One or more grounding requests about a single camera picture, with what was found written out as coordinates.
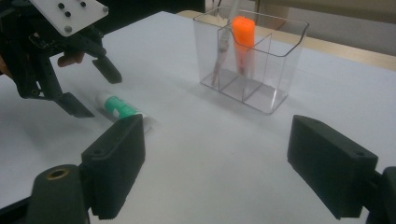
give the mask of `orange object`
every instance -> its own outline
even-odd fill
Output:
[[[233,19],[233,45],[235,47],[235,57],[236,57],[236,66],[238,69],[239,75],[245,74],[245,69],[248,67],[248,64],[252,63],[250,61],[253,60],[253,50],[249,48],[253,48],[254,46],[254,28],[255,23],[253,20],[247,19],[245,17],[237,16]]]

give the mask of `table surface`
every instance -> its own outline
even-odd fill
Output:
[[[290,96],[267,116],[199,84],[191,19],[161,12],[105,36],[104,46],[121,84],[108,84],[89,56],[54,65],[64,91],[91,119],[23,100],[0,77],[0,207],[29,196],[42,171],[80,163],[80,153],[112,124],[94,102],[100,91],[116,93],[153,124],[146,162],[118,217],[92,223],[340,223],[287,162],[295,114],[374,152],[378,172],[395,164],[395,71],[305,48]],[[363,210],[342,223],[366,216]]]

